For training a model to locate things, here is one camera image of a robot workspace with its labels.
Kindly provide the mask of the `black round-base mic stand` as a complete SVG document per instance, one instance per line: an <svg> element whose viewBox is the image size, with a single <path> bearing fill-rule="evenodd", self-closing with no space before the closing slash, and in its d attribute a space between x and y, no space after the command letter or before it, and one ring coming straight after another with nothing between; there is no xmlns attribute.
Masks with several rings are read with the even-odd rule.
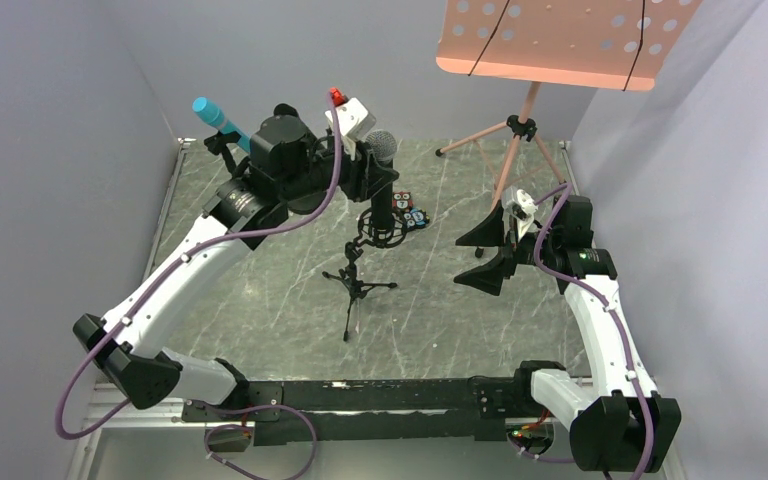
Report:
<svg viewBox="0 0 768 480"><path fill-rule="evenodd" d="M238 164L231 153L230 145L236 145L241 139L242 137L239 133L222 133L217 131L214 135L203 140L204 146L211 154L222 158L225 168L232 178L237 176Z"/></svg>

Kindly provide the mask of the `glitter black microphone silver head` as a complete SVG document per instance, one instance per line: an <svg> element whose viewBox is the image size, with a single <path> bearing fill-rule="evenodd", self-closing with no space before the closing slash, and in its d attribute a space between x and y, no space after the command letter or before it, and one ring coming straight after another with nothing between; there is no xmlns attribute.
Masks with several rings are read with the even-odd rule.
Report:
<svg viewBox="0 0 768 480"><path fill-rule="evenodd" d="M386 130L373 130L366 137L369 162L369 185L371 225L379 231L391 231L395 221L392 217L392 183L399 177L393 169L393 160L398 151L398 141Z"/></svg>

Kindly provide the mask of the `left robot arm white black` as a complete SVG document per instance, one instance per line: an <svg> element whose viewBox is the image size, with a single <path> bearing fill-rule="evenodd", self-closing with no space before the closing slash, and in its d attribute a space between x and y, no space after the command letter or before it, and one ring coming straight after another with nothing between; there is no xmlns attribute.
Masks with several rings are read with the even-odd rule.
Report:
<svg viewBox="0 0 768 480"><path fill-rule="evenodd" d="M389 239L396 229L398 144L387 131L353 133L339 121L317 136L280 105L252 136L218 132L205 144L223 158L229 180L132 294L73 328L92 362L138 409L170 397L223 409L248 405L249 382L231 363L179 354L167 342L188 306L266 238L287 232L291 215L310 222L342 191L370 203L375 239Z"/></svg>

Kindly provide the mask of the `black microphone orange end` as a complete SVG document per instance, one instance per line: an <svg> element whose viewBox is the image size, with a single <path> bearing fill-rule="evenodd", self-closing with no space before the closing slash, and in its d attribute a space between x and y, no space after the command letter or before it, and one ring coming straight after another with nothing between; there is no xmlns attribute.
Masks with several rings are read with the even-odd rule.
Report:
<svg viewBox="0 0 768 480"><path fill-rule="evenodd" d="M299 119L299 113L296 108L286 104L279 103L273 109L273 115L275 117L293 117Z"/></svg>

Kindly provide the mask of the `black tripod shock-mount stand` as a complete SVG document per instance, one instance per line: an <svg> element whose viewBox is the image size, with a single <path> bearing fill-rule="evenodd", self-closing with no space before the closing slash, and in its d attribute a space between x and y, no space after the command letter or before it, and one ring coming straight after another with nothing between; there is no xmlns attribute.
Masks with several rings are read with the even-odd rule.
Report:
<svg viewBox="0 0 768 480"><path fill-rule="evenodd" d="M357 332L359 327L351 327L352 311L356 304L367 297L374 289L395 289L396 281L376 281L366 279L364 274L365 253L375 250L389 250L400 246L407 237L408 225L403 213L398 209L392 209L389 220L392 225L389 229L377 228L373 225L374 212L372 208L363 211L357 219L355 236L344 244L343 256L346 264L335 272L322 271L321 275L327 279L336 281L348 293L348 304L342 341L348 342L352 332Z"/></svg>

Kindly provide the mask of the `blue microphone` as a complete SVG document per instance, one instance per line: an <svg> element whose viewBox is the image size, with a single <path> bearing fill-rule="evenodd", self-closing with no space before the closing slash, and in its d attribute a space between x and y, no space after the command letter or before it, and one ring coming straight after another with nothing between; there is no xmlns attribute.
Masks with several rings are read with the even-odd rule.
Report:
<svg viewBox="0 0 768 480"><path fill-rule="evenodd" d="M250 152L250 137L243 133L222 109L207 97L198 97L192 102L193 113L206 125L222 134L236 134L237 145L246 153Z"/></svg>

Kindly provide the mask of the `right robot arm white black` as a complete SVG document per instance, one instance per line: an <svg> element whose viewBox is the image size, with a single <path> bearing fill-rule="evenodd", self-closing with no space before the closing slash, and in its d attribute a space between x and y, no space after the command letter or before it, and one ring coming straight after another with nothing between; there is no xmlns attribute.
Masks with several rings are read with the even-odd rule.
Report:
<svg viewBox="0 0 768 480"><path fill-rule="evenodd" d="M628 472L634 479L655 473L677 433L680 407L659 393L637 352L612 256L593 245L591 201L564 186L547 198L553 208L542 224L536 219L540 200L516 187L505 191L491 213L456 242L494 247L496 255L454 281L498 296L519 266L553 277L576 320L592 384L579 385L551 361L522 363L516 384L568 431L579 469L605 475Z"/></svg>

